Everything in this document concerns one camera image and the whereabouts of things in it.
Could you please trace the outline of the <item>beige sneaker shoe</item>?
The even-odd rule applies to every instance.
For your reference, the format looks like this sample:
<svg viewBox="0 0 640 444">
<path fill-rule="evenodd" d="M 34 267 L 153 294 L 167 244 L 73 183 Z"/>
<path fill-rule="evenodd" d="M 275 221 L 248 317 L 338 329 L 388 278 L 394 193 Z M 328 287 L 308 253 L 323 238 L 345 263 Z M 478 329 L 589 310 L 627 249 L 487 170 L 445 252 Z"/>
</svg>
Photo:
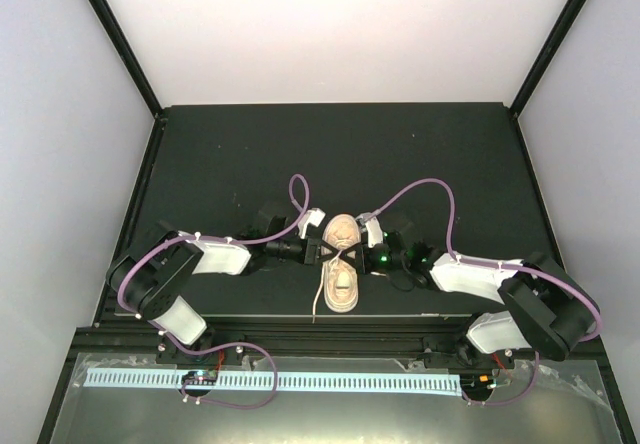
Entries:
<svg viewBox="0 0 640 444">
<path fill-rule="evenodd" d="M 358 302 L 356 268 L 344 257 L 354 260 L 354 245 L 360 241 L 358 223 L 349 214 L 333 217 L 325 227 L 321 255 L 329 255 L 329 258 L 322 264 L 321 283 L 325 303 L 333 312 L 350 312 Z"/>
</svg>

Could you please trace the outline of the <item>white shoelace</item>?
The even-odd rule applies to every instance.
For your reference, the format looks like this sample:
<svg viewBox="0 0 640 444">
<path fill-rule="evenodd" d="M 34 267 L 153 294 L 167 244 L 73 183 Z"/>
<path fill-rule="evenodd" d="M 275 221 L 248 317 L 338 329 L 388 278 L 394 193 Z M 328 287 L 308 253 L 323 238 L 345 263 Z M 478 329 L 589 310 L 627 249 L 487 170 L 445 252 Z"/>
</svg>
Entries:
<svg viewBox="0 0 640 444">
<path fill-rule="evenodd" d="M 354 310 L 359 302 L 359 274 L 355 265 L 341 259 L 321 264 L 321 276 L 312 307 L 312 321 L 316 321 L 317 306 L 323 297 L 326 307 L 338 314 Z"/>
</svg>

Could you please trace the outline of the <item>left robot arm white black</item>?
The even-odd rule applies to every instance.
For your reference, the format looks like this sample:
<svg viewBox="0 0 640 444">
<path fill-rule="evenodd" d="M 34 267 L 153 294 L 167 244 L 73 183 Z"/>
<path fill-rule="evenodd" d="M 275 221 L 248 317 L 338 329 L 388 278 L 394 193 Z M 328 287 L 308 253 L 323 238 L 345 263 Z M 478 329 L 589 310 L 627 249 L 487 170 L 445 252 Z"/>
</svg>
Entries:
<svg viewBox="0 0 640 444">
<path fill-rule="evenodd" d="M 311 238 L 310 229 L 318 228 L 325 216 L 311 208 L 292 226 L 285 215 L 264 209 L 260 226 L 242 237 L 251 245 L 231 238 L 196 237 L 158 222 L 112 262 L 106 283 L 122 307 L 171 334 L 184 356 L 202 363 L 213 355 L 215 340 L 206 332 L 204 318 L 181 296 L 191 277 L 248 276 L 270 258 L 314 265 L 320 241 Z"/>
</svg>

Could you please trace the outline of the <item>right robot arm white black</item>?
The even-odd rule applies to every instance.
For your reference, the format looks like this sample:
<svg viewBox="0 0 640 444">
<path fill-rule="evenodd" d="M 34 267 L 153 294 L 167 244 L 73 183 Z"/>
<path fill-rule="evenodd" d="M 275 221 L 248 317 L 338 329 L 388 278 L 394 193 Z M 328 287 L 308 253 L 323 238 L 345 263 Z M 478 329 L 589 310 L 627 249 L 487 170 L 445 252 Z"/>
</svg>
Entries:
<svg viewBox="0 0 640 444">
<path fill-rule="evenodd" d="M 501 306 L 474 318 L 454 343 L 457 360 L 476 367 L 499 350 L 531 349 L 565 360 L 581 342 L 602 329 L 595 301 L 553 259 L 493 260 L 442 251 L 412 234 L 399 221 L 383 228 L 373 213 L 356 217 L 361 241 L 351 262 L 362 274 L 400 272 L 415 288 L 467 295 Z"/>
</svg>

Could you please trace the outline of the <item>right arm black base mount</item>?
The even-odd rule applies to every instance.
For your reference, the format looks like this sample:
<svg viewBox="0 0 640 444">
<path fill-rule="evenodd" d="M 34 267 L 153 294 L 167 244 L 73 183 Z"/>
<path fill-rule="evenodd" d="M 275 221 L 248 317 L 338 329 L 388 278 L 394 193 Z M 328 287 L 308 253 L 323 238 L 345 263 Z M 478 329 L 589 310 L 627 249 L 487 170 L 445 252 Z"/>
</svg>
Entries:
<svg viewBox="0 0 640 444">
<path fill-rule="evenodd" d="M 510 357 L 483 354 L 470 344 L 459 344 L 453 348 L 427 348 L 417 358 L 433 367 L 461 369 L 508 369 L 514 368 L 514 360 Z"/>
</svg>

